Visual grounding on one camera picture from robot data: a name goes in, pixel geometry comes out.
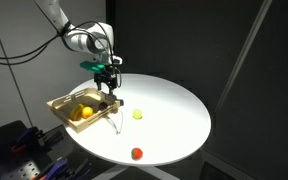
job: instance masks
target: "small yellow object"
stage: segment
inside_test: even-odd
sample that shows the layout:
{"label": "small yellow object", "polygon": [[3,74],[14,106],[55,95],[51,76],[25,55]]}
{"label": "small yellow object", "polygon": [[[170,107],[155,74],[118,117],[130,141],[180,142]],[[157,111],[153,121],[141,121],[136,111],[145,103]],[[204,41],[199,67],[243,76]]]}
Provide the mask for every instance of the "small yellow object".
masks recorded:
{"label": "small yellow object", "polygon": [[83,108],[84,108],[83,104],[79,104],[79,105],[75,106],[73,108],[73,110],[71,111],[70,119],[72,121],[77,121],[77,117],[82,112]]}
{"label": "small yellow object", "polygon": [[135,109],[133,111],[133,117],[135,119],[141,119],[142,118],[142,112],[139,109]]}
{"label": "small yellow object", "polygon": [[82,111],[82,117],[87,119],[93,115],[93,109],[91,107],[84,107]]}

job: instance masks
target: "dark background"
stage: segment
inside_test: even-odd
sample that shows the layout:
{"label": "dark background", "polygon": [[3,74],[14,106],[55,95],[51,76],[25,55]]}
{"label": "dark background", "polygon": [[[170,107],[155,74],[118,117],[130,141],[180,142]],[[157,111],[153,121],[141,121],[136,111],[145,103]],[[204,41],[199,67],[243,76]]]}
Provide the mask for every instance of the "dark background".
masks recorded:
{"label": "dark background", "polygon": [[273,0],[216,114],[263,1],[108,2],[124,73],[189,89],[216,115],[203,150],[256,179],[288,179],[288,1]]}

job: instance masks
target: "green gripper part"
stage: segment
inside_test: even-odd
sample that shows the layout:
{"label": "green gripper part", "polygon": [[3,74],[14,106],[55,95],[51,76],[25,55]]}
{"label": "green gripper part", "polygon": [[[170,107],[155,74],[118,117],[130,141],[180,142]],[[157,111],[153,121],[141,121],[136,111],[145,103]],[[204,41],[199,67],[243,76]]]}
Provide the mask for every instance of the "green gripper part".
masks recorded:
{"label": "green gripper part", "polygon": [[102,73],[103,70],[105,70],[105,66],[103,64],[92,63],[89,61],[84,61],[80,63],[80,66],[81,68],[94,71],[95,73],[98,73],[98,74]]}

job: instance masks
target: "round table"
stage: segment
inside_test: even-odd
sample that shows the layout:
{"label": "round table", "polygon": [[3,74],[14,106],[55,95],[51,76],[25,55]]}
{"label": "round table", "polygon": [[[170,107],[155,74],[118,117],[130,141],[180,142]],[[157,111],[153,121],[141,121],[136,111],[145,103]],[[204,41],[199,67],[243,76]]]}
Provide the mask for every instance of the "round table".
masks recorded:
{"label": "round table", "polygon": [[[71,94],[88,87],[97,88],[94,80],[79,85]],[[102,91],[108,93],[106,85],[102,85]],[[124,100],[118,113],[98,120],[80,133],[66,127],[81,147],[99,158],[124,166],[170,164],[193,154],[210,133],[210,115],[204,104],[171,81],[122,74],[122,86],[114,90],[114,95]],[[135,109],[142,112],[139,120],[133,117]],[[143,151],[137,161],[131,157],[135,147]]]}

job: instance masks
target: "machine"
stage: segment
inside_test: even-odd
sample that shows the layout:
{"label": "machine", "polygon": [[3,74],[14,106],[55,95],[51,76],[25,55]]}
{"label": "machine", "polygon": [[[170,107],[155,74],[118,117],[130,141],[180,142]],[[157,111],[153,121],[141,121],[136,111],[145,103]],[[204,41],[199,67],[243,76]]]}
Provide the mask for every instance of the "machine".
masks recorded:
{"label": "machine", "polygon": [[98,22],[87,22],[92,24],[87,29],[74,26],[61,9],[60,0],[34,0],[40,10],[44,13],[57,33],[61,36],[65,46],[77,52],[94,54],[94,61],[85,61],[81,67],[94,71],[94,81],[98,90],[104,83],[109,88],[109,95],[113,95],[113,90],[121,84],[117,82],[117,74],[120,74],[117,66],[123,60],[113,54],[113,29],[110,25]]}

